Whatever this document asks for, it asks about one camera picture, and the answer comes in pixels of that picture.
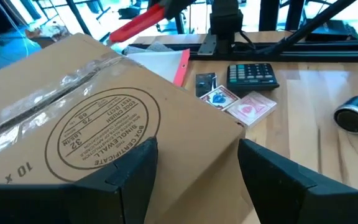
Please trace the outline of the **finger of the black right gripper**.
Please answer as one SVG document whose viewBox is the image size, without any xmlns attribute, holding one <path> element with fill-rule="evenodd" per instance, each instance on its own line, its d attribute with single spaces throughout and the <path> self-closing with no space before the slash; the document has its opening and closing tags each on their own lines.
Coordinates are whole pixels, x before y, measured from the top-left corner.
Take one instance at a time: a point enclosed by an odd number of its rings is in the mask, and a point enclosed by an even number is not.
<svg viewBox="0 0 358 224">
<path fill-rule="evenodd" d="M 195 0 L 160 0 L 158 4 L 163 7 L 164 18 L 172 19 L 194 2 Z"/>
</svg>

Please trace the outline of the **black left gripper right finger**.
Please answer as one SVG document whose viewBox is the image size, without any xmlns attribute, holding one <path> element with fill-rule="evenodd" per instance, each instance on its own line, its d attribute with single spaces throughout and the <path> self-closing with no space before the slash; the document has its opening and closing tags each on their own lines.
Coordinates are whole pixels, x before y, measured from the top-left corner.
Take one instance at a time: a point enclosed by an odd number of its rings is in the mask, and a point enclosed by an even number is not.
<svg viewBox="0 0 358 224">
<path fill-rule="evenodd" d="M 261 223 L 358 223 L 358 190 L 249 139 L 239 166 Z"/>
</svg>

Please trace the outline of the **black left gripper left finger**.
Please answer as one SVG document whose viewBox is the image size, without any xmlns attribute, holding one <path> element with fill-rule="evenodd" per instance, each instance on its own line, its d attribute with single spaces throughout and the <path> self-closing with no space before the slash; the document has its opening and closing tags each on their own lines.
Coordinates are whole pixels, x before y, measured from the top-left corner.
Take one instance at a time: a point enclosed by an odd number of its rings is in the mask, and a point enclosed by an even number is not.
<svg viewBox="0 0 358 224">
<path fill-rule="evenodd" d="M 0 184 L 0 223 L 143 223 L 157 161 L 150 137 L 72 184 Z"/>
</svg>

